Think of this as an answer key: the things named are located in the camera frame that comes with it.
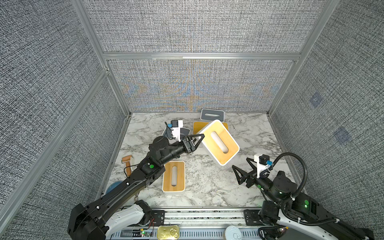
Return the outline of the yellow lid tissue box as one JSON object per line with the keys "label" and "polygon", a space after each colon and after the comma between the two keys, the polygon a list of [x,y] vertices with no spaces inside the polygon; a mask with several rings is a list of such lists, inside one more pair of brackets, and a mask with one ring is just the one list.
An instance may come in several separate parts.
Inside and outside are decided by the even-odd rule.
{"label": "yellow lid tissue box", "polygon": [[194,122],[193,124],[193,134],[204,134],[211,136],[211,133],[216,132],[221,134],[222,132],[229,132],[229,126],[227,123],[222,123],[219,120],[211,122]]}

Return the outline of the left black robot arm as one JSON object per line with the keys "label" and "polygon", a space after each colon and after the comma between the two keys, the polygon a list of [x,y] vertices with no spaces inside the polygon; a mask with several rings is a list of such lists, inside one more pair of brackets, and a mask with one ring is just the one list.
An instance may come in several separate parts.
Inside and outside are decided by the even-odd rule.
{"label": "left black robot arm", "polygon": [[139,191],[151,185],[165,172],[165,164],[182,154],[197,150],[205,135],[185,136],[179,142],[169,143],[164,136],[156,137],[149,144],[146,157],[137,168],[117,187],[100,199],[83,206],[75,206],[70,215],[68,234],[73,240],[104,240],[110,220],[123,204]]}

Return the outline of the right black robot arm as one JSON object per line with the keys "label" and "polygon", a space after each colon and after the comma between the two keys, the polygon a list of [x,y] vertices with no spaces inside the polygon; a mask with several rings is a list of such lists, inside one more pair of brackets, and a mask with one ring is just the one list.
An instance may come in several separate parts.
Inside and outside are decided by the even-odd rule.
{"label": "right black robot arm", "polygon": [[[303,168],[300,184],[292,182],[283,171],[271,180],[269,175],[280,159],[290,156]],[[373,240],[369,229],[355,228],[342,221],[318,201],[304,193],[308,168],[302,158],[293,153],[282,153],[273,162],[268,155],[247,158],[252,167],[246,172],[237,166],[232,169],[239,185],[257,187],[265,198],[260,210],[244,210],[247,226],[257,226],[262,240],[277,240],[288,229],[293,229],[316,240]]]}

